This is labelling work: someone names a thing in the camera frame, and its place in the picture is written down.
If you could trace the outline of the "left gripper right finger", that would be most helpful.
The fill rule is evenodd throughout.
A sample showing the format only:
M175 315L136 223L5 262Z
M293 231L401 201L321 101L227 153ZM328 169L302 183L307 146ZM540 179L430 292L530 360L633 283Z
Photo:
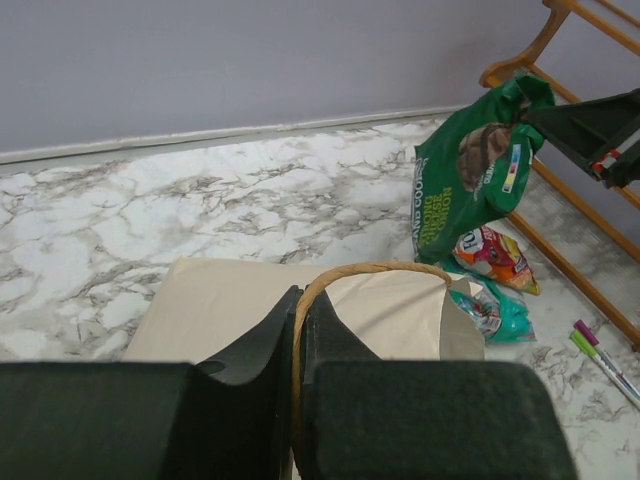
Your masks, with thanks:
M573 479L550 395L501 361L384 360L329 316L345 353L300 363L304 479Z

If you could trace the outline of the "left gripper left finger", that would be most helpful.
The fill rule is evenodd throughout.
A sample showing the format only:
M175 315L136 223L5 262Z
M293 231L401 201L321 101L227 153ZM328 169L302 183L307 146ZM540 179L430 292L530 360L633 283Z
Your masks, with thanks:
M288 479L298 287L198 363L1 367L5 479Z

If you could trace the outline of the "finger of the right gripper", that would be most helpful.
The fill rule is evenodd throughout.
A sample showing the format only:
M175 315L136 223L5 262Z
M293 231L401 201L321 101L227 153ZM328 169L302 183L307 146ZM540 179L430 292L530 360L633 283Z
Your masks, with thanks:
M541 109L527 115L572 163L608 188L639 179L639 91Z

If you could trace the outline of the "beige paper bag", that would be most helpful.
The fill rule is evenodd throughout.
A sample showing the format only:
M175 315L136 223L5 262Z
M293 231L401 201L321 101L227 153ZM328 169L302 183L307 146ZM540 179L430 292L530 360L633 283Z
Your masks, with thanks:
M481 360L485 341L471 317L453 303L455 293L478 287L455 274L445 282L433 273L367 264L342 266L337 274L310 265L179 258L170 267L124 357L139 361L196 363L254 327L290 286L309 287L299 358L345 353L330 318L374 354L391 360Z

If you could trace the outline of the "green crisps bag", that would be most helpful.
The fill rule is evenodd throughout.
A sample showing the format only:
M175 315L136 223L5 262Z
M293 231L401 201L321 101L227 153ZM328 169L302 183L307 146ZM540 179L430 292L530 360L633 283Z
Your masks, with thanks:
M441 261L462 235L515 210L544 144L524 117L554 104L546 81L515 77L452 114L416 146L411 207L416 261Z

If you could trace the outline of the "orange pink snack packet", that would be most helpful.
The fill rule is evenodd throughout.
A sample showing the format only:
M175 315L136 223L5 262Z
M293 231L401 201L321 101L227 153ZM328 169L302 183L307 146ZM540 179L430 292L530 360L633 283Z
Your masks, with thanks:
M490 227L482 226L463 234L452 254L462 268L475 274L523 293L541 293L517 242Z

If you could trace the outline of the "teal snack packet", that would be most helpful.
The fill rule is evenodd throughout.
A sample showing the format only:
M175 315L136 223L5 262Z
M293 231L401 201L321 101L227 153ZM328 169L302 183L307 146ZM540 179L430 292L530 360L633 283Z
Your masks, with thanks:
M462 275L480 287L473 294L451 292L451 296L456 306L471 317L487 343L523 343L536 340L529 319L529 309L519 291L464 270L453 260L442 261L439 266L449 273Z

